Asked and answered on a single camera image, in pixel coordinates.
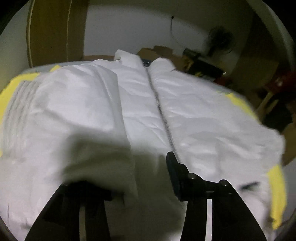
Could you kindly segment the brown wooden door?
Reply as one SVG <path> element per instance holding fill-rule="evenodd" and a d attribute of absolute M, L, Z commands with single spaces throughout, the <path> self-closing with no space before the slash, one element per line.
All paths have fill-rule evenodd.
<path fill-rule="evenodd" d="M 27 53 L 30 68 L 80 61 L 89 1 L 30 1 Z"/>

